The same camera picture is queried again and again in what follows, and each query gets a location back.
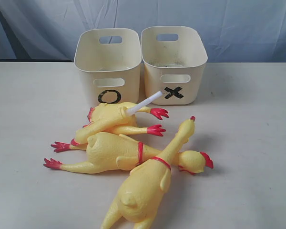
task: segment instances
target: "blue-white backdrop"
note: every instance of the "blue-white backdrop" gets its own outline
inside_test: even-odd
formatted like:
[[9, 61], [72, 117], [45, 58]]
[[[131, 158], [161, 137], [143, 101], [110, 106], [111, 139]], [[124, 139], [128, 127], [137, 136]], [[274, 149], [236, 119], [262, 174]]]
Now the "blue-white backdrop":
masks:
[[0, 0], [0, 13], [0, 59], [73, 60], [86, 30], [184, 25], [209, 62], [286, 62], [286, 0]]

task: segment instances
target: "black letter x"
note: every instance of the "black letter x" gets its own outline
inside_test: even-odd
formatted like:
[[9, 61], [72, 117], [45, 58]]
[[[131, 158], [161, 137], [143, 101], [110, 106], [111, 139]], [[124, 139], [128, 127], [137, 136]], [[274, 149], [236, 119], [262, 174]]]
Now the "black letter x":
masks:
[[165, 89], [169, 94], [165, 97], [165, 99], [169, 99], [173, 95], [177, 98], [181, 99], [184, 95], [180, 94], [178, 91], [182, 90], [182, 87], [176, 87], [174, 90], [170, 89], [169, 87], [165, 87]]

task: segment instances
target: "yellow rubber chicken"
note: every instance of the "yellow rubber chicken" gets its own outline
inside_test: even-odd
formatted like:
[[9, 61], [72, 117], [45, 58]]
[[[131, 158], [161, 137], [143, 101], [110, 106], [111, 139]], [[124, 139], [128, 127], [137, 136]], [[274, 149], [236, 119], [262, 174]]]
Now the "yellow rubber chicken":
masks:
[[[116, 113], [120, 108], [126, 107], [134, 107], [136, 104], [125, 102], [120, 104], [100, 104], [97, 107], [91, 108], [88, 113], [89, 124], [83, 126], [82, 129], [76, 131], [75, 138], [71, 141], [71, 145], [79, 146], [87, 143], [87, 139], [89, 136], [92, 136], [98, 133], [98, 125], [99, 123], [103, 125], [107, 122], [108, 118]], [[158, 119], [162, 120], [162, 116], [168, 118], [168, 112], [162, 108], [149, 108], [147, 106], [142, 107], [138, 112], [147, 112], [153, 114]], [[137, 134], [152, 134], [156, 136], [163, 136], [161, 132], [165, 130], [161, 128], [161, 125], [153, 125], [150, 127], [138, 127], [136, 122], [135, 115], [132, 115], [128, 118], [125, 123], [116, 123], [114, 125], [109, 125], [103, 131], [109, 132], [112, 134], [124, 134], [124, 135], [137, 135]]]
[[[65, 170], [76, 173], [101, 173], [107, 170], [131, 170], [144, 161], [157, 156], [160, 150], [152, 148], [125, 135], [114, 135], [107, 132], [99, 132], [88, 137], [88, 144], [72, 146], [70, 144], [55, 142], [51, 145], [55, 152], [69, 149], [86, 150], [87, 161], [66, 165], [54, 159], [45, 159], [44, 166], [53, 169]], [[208, 155], [204, 152], [184, 151], [175, 155], [173, 165], [180, 171], [191, 174], [201, 173], [204, 166], [213, 168]]]
[[175, 138], [160, 153], [134, 168], [122, 183], [102, 222], [109, 229], [120, 218], [134, 222], [134, 229], [149, 229], [156, 217], [164, 193], [171, 182], [175, 155], [194, 133], [194, 117], [184, 121]]

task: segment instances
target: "white straw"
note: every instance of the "white straw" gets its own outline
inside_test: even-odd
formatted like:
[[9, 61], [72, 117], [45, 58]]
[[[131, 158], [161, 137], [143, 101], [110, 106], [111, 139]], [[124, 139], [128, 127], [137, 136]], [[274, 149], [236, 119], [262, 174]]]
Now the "white straw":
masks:
[[163, 95], [163, 93], [161, 91], [158, 91], [157, 93], [153, 94], [152, 96], [148, 97], [147, 99], [143, 100], [142, 102], [140, 102], [139, 104], [137, 104], [134, 107], [128, 108], [126, 110], [126, 115], [127, 116], [131, 116], [134, 113], [136, 113], [138, 110], [140, 110], [142, 107], [147, 106], [148, 104], [150, 104], [152, 101], [160, 98]]

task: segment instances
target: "table surface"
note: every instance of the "table surface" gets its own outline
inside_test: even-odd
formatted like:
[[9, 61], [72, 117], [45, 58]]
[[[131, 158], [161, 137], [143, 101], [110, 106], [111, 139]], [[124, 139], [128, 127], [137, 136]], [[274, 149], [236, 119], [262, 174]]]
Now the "table surface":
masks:
[[[100, 228], [129, 172], [42, 165], [86, 160], [50, 144], [69, 142], [89, 108], [73, 63], [0, 62], [0, 229]], [[140, 126], [162, 124], [164, 137], [134, 138], [162, 149], [195, 115], [183, 149], [207, 152], [215, 167], [196, 176], [173, 168], [152, 229], [286, 229], [286, 63], [208, 63], [196, 101], [164, 108], [163, 121], [137, 115]]]

